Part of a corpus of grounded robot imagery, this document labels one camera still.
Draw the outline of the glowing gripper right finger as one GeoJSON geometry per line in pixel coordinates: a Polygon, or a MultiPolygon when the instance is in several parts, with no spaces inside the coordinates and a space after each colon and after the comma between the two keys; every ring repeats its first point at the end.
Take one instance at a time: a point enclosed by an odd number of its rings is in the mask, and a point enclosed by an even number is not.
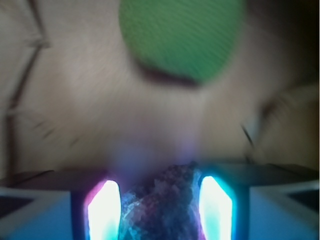
{"type": "Polygon", "coordinates": [[[295,164],[201,168],[199,215],[207,240],[317,240],[320,173],[295,164]]]}

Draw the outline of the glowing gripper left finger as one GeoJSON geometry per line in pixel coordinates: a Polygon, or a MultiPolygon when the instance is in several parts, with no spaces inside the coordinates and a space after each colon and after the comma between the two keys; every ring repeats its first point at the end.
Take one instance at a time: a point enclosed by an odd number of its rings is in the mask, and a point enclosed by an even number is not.
{"type": "Polygon", "coordinates": [[[116,240],[121,195],[105,171],[27,171],[0,180],[3,240],[116,240]]]}

